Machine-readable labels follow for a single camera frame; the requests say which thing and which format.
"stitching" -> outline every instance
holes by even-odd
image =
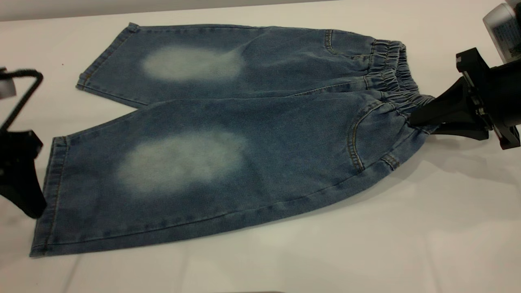
[[[334,85],[332,85],[332,86],[327,86],[327,87],[317,88],[317,89],[314,89],[314,90],[309,90],[309,91],[301,92],[301,93],[298,93],[298,94],[288,95],[288,96],[285,96],[285,97],[292,97],[292,96],[299,96],[299,95],[307,95],[307,94],[310,94],[310,93],[313,93],[313,92],[316,92],[316,91],[325,90],[325,89],[330,89],[330,88],[334,88],[334,87],[345,86],[345,85],[347,85],[347,84],[355,83],[355,82],[356,82],[356,81],[353,80],[353,81],[349,81],[349,82],[345,82],[345,83],[334,84]]]
[[[148,106],[148,104],[145,104],[145,103],[142,103],[142,102],[138,102],[138,101],[134,101],[134,100],[131,100],[131,99],[127,99],[125,97],[121,97],[121,96],[117,96],[117,95],[113,95],[113,94],[109,94],[107,92],[104,92],[104,91],[101,91],[101,90],[97,90],[97,89],[93,89],[91,87],[87,87],[87,86],[83,86],[84,88],[86,89],[89,89],[91,91],[94,91],[94,92],[98,92],[98,93],[102,93],[102,94],[106,94],[106,95],[109,95],[109,96],[113,96],[115,98],[118,98],[120,100],[125,100],[125,101],[129,101],[129,102],[132,102],[132,103],[136,103],[136,104],[141,104],[141,105],[144,105],[144,106]]]
[[[383,92],[380,92],[380,101],[387,102],[388,98],[383,94]]]
[[[333,37],[333,30],[326,30],[326,38],[324,39],[324,46],[326,46],[326,49],[335,54],[335,55],[338,55],[338,52],[336,52],[334,49],[333,49],[333,46],[331,45],[331,39]]]
[[[392,164],[393,169],[400,167],[400,162],[389,153],[383,156],[382,160],[389,161],[389,163]]]
[[[365,81],[365,86],[366,86],[367,90],[369,90],[369,81],[367,80],[367,76],[371,74],[371,67],[372,67],[373,63],[375,62],[375,45],[376,45],[376,40],[373,41],[373,45],[371,46],[371,53],[369,55],[367,74],[364,75],[364,81]]]
[[[395,170],[394,166],[393,166],[391,163],[389,163],[389,162],[385,159],[385,157],[382,158],[382,161],[386,162],[387,165],[389,165],[389,167],[391,167],[391,169],[392,169],[393,171]]]
[[[358,172],[361,173],[365,167],[362,163],[362,160],[360,159],[360,156],[358,155],[358,152],[356,151],[356,131],[358,129],[359,124],[374,110],[378,109],[379,107],[385,105],[385,103],[382,103],[381,101],[376,101],[374,103],[369,104],[365,109],[363,109],[360,113],[361,117],[355,123],[352,134],[351,134],[351,142],[348,140],[348,150],[350,152],[351,160],[353,161],[353,164],[357,168]]]
[[[269,28],[282,28],[282,27],[278,27],[278,26],[269,26],[269,27],[248,27],[248,26],[222,26],[222,27],[218,27],[218,26],[215,26],[215,27],[208,27],[208,26],[201,26],[201,27],[195,27],[195,28],[188,28],[188,27],[185,27],[185,28],[169,28],[168,26],[166,26],[167,28],[165,27],[162,27],[162,26],[151,26],[151,27],[142,27],[140,26],[140,29],[143,31],[143,32],[171,32],[171,31],[184,31],[184,30],[200,30],[200,29],[242,29],[242,30],[265,30],[265,29],[269,29]]]
[[[126,30],[125,33],[126,33],[127,36],[126,36],[124,39],[120,40],[120,42],[119,42],[119,43],[118,43],[114,48],[111,48],[112,45],[110,45],[109,48],[107,48],[106,51],[105,51],[105,52],[107,52],[107,56],[106,56],[106,57],[101,57],[101,56],[98,57],[98,58],[101,58],[101,62],[100,62],[99,64],[96,64],[96,65],[93,64],[93,65],[94,65],[94,69],[93,69],[92,73],[86,75],[85,80],[83,81],[83,85],[82,85],[83,87],[85,87],[87,81],[88,81],[88,80],[89,80],[89,79],[90,79],[90,78],[91,78],[91,77],[96,73],[96,71],[97,71],[97,70],[98,70],[98,69],[99,69],[99,68],[100,68],[100,67],[101,67],[101,66],[102,66],[102,65],[103,65],[103,64],[104,64],[104,63],[105,63],[105,62],[106,62],[106,61],[107,61],[111,56],[112,56],[112,54],[113,54],[117,49],[119,49],[119,47],[120,47],[121,45],[123,45],[123,43],[125,43],[125,42],[130,38],[131,35],[134,34],[134,32],[132,32],[132,31],[127,31],[128,28],[126,28],[125,30]]]
[[[49,180],[51,179],[51,175],[50,175],[50,173],[51,173],[51,166],[53,164],[53,160],[55,159],[53,157],[53,154],[54,154],[54,152],[56,152],[56,145],[54,144],[54,141],[55,140],[53,139],[53,143],[51,143],[51,151],[49,152],[49,154],[50,154],[50,156],[49,156],[49,163],[47,164],[47,169],[45,171],[45,179],[44,179],[44,183],[43,183],[43,190],[46,189],[46,186],[47,186]],[[39,230],[40,223],[41,223],[41,221],[36,221],[36,225],[34,227],[35,231]]]
[[[409,66],[407,64],[407,54],[406,54],[406,47],[405,47],[405,45],[403,45],[400,42],[381,42],[380,45],[384,45],[386,47],[385,53],[384,53],[385,60],[383,62],[384,70],[380,72],[380,78],[384,81],[386,86],[391,91],[395,91],[393,89],[393,87],[392,87],[392,85],[394,83],[394,80],[395,80],[395,86],[397,88],[396,91],[404,92],[404,93],[413,92],[413,90],[408,85],[406,85],[406,83],[405,83],[406,79],[407,80],[411,80],[412,79],[411,71],[410,71],[410,68],[409,68]],[[396,60],[397,60],[396,67],[393,67],[390,64],[390,59],[391,59],[391,57],[394,58],[394,55],[395,55]],[[385,78],[384,73],[387,70],[392,70],[393,71],[392,78]],[[413,104],[413,105],[421,106],[421,104],[416,102],[413,99],[413,97],[408,98],[407,101],[409,103]]]
[[[310,194],[307,194],[305,196],[301,196],[301,197],[298,197],[296,199],[292,199],[292,200],[288,200],[288,201],[279,201],[279,202],[276,202],[276,203],[273,203],[273,204],[270,204],[270,205],[264,205],[264,206],[261,206],[261,207],[255,207],[255,208],[251,208],[251,209],[246,209],[246,210],[240,210],[240,211],[233,211],[233,212],[229,212],[229,213],[226,213],[226,214],[222,214],[222,215],[218,215],[218,216],[215,216],[215,217],[210,217],[210,218],[205,218],[205,219],[200,219],[200,220],[197,220],[197,221],[192,221],[192,222],[186,222],[186,223],[182,223],[182,224],[177,224],[177,225],[171,225],[171,226],[168,226],[168,227],[162,227],[162,228],[155,228],[155,229],[150,229],[150,230],[146,230],[146,231],[141,231],[141,232],[136,232],[136,233],[130,233],[130,234],[124,234],[124,235],[118,235],[118,236],[109,236],[109,237],[103,237],[103,238],[93,238],[93,239],[89,239],[89,240],[84,240],[84,241],[76,241],[76,242],[62,242],[62,243],[52,243],[51,245],[67,245],[67,244],[77,244],[77,243],[85,243],[85,242],[89,242],[89,241],[96,241],[96,240],[104,240],[104,239],[110,239],[110,238],[117,238],[117,237],[123,237],[123,236],[129,236],[129,235],[136,235],[136,234],[142,234],[142,233],[148,233],[148,232],[153,232],[153,231],[158,231],[158,230],[164,230],[164,229],[168,229],[168,228],[173,228],[173,227],[177,227],[177,226],[182,226],[182,225],[187,225],[187,224],[193,224],[193,223],[198,223],[198,222],[203,222],[203,221],[208,221],[208,220],[211,220],[211,219],[215,219],[215,218],[219,218],[219,217],[223,217],[223,216],[227,216],[227,215],[230,215],[230,214],[235,214],[235,213],[240,213],[240,212],[245,212],[245,211],[256,211],[256,210],[261,210],[261,209],[266,209],[266,208],[269,208],[269,207],[272,207],[274,205],[277,205],[277,204],[285,204],[285,203],[290,203],[290,202],[293,202],[293,201],[298,201],[298,200],[302,200],[304,198],[307,198],[307,197],[310,197],[316,193],[320,193],[320,192],[323,192],[324,190],[326,189],[329,189],[329,188],[333,188],[337,185],[340,185],[344,182],[346,182],[347,180],[353,178],[353,177],[356,177],[357,175],[353,175],[351,177],[348,177],[336,184],[333,184],[331,186],[328,186],[328,187],[325,187],[325,188],[322,188],[320,190],[317,190],[315,192],[312,192]],[[39,247],[39,246],[42,246],[43,244],[38,244],[38,245],[35,245],[33,246],[34,247]]]
[[[44,246],[44,255],[47,255],[47,252],[48,252],[47,247],[48,247],[48,244],[49,244],[49,240],[51,238],[51,235],[54,232],[54,227],[56,225],[56,215],[58,214],[58,198],[60,196],[61,180],[63,178],[63,173],[64,173],[64,169],[65,169],[65,163],[67,161],[67,155],[69,154],[69,143],[67,142],[66,138],[64,138],[64,142],[66,144],[65,155],[64,155],[63,161],[61,162],[60,179],[58,181],[58,186],[56,187],[56,199],[54,200],[53,221],[51,222],[51,227],[49,229],[49,234],[45,238],[45,243],[43,244],[43,246]]]
[[[392,102],[392,100],[387,99],[386,103],[388,103],[389,105],[391,105],[392,108],[394,109],[394,111],[396,111],[396,113],[398,113],[398,115],[400,115],[400,116],[402,116],[403,118],[405,118],[405,123],[407,123],[407,126],[409,126],[409,127],[411,127],[411,128],[414,128],[414,129],[416,129],[416,130],[419,130],[419,131],[421,131],[421,132],[423,132],[423,133],[425,133],[425,134],[428,134],[428,135],[431,134],[431,133],[430,133],[429,131],[427,131],[427,130],[424,130],[424,129],[421,129],[421,128],[417,127],[417,126],[413,126],[413,125],[411,125],[411,122],[409,121],[409,118],[408,118],[407,116],[405,116],[404,114],[402,114],[400,111],[398,111],[396,105]]]
[[[111,121],[102,123],[100,125],[96,125],[96,126],[93,126],[91,128],[88,128],[88,129],[85,129],[85,130],[73,133],[71,135],[66,136],[66,138],[69,139],[69,140],[74,140],[74,139],[76,139],[76,138],[78,138],[80,136],[85,136],[85,135],[88,135],[90,133],[103,130],[103,129],[109,127],[109,126],[117,125],[117,124],[119,124],[119,123],[121,123],[123,121],[126,121],[127,119],[130,119],[132,116],[134,116],[133,114],[137,113],[137,111],[139,111],[139,110],[130,112],[130,113],[126,114],[126,115],[120,116],[118,118],[115,118],[115,119],[113,119]]]

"front pocket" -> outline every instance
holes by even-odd
[[[375,39],[353,32],[326,30],[324,46],[333,55],[350,59],[369,59]]]
[[[412,131],[388,103],[370,104],[355,121],[347,141],[349,156],[359,173],[392,151]]]

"faded knee patch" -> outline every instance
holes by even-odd
[[[144,72],[165,81],[230,80],[244,60],[239,52],[169,46],[154,51],[142,62]]]
[[[121,162],[117,177],[138,193],[175,193],[211,184],[241,168],[246,139],[225,131],[186,132],[137,145]]]

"white device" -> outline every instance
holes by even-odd
[[[0,73],[3,71],[6,71],[5,67],[0,66]],[[0,100],[15,95],[16,89],[13,79],[0,79]]]
[[[506,2],[494,8],[483,18],[505,64],[521,59],[521,26],[519,24],[521,0],[507,0]]]

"jeans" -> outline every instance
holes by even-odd
[[[190,239],[309,212],[434,127],[405,46],[339,31],[129,24],[77,88],[138,110],[54,138],[31,256]]]

